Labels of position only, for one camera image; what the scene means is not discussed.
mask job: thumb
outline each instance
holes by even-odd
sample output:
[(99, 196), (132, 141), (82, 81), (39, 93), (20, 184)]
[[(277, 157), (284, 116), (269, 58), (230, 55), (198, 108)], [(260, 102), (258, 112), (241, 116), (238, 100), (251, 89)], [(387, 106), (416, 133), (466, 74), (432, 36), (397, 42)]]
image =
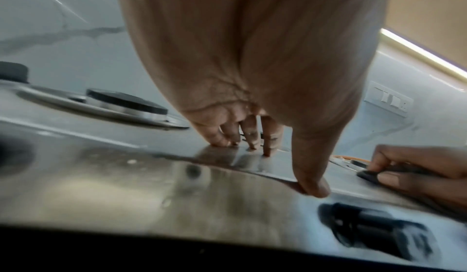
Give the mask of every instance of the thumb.
[(378, 181), (408, 194), (426, 195), (467, 206), (467, 179), (449, 179), (414, 173), (383, 172)]
[(323, 198), (331, 193), (322, 176), (340, 134), (341, 130), (324, 134), (293, 130), (293, 173), (307, 194)]

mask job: gray vein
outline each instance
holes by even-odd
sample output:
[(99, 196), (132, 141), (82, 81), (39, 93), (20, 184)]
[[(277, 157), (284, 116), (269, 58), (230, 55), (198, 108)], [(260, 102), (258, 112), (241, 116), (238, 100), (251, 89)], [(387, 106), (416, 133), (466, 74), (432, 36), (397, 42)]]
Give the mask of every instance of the gray vein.
[(356, 139), (354, 139), (352, 141), (349, 141), (349, 142), (346, 142), (346, 143), (340, 145), (339, 146), (339, 151), (347, 152), (347, 151), (353, 149), (355, 146), (365, 144), (365, 143), (371, 141), (372, 139), (374, 139), (376, 137), (381, 137), (381, 136), (387, 137), (390, 134), (396, 133), (396, 132), (401, 131), (401, 130), (405, 130), (405, 129), (411, 127), (412, 125), (413, 125), (413, 123), (407, 123), (407, 124), (405, 124), (403, 126), (400, 126), (400, 127), (390, 128), (390, 129), (387, 129), (387, 130), (384, 130), (384, 131), (377, 131), (377, 132), (373, 132), (373, 133), (369, 134), (368, 136), (363, 136), (363, 137), (356, 138)]
[(14, 38), (0, 40), (0, 57), (16, 54), (20, 51), (38, 45), (52, 45), (73, 37), (89, 37), (97, 39), (105, 34), (117, 34), (125, 31), (124, 26), (120, 27), (99, 27), (85, 30), (64, 30), (57, 33), (45, 33), (18, 36)]

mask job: stainless steel gas stove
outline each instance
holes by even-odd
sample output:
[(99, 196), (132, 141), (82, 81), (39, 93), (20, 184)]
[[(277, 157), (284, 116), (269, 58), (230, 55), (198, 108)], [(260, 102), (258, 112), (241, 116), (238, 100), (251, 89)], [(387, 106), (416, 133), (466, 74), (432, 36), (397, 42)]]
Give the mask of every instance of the stainless steel gas stove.
[(163, 107), (144, 114), (138, 109), (150, 103), (105, 101), (0, 84), (2, 225), (467, 271), (465, 224), (352, 170), (330, 163), (333, 194), (303, 196), (288, 187), (295, 182), (289, 148), (265, 158), (246, 143), (210, 147)]

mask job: gas burner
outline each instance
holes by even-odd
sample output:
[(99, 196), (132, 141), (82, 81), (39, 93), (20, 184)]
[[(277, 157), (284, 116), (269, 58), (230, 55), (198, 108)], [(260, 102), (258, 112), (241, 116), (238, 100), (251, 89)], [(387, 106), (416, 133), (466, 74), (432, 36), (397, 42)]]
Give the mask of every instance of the gas burner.
[(188, 128), (188, 123), (156, 103), (126, 93), (88, 89), (86, 95), (44, 87), (21, 86), (20, 92), (56, 106), (105, 118), (154, 125)]

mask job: finger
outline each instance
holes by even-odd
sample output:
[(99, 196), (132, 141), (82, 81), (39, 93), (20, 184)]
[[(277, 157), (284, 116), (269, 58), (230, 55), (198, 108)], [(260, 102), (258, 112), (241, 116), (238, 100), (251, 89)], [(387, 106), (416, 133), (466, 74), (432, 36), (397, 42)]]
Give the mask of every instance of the finger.
[(467, 166), (466, 153), (461, 148), (378, 145), (368, 170), (379, 172), (392, 162), (410, 163), (456, 179), (463, 176)]
[(228, 122), (220, 126), (224, 135), (233, 145), (238, 145), (241, 141), (238, 125), (238, 122)]
[(329, 185), (322, 179), (329, 156), (341, 134), (341, 130), (327, 133), (292, 133), (293, 173), (303, 189), (315, 197), (330, 194)]
[(226, 147), (229, 145), (229, 140), (220, 131), (219, 127), (208, 127), (192, 123), (197, 132), (213, 146)]
[(261, 117), (261, 126), (263, 127), (264, 155), (271, 156), (281, 145), (284, 126), (270, 116)]
[(426, 195), (467, 206), (467, 179), (448, 179), (414, 173), (383, 172), (378, 181), (414, 195)]
[(240, 122), (245, 139), (251, 149), (257, 149), (260, 146), (261, 140), (258, 134), (258, 127), (256, 124), (256, 116), (250, 115), (245, 120)]

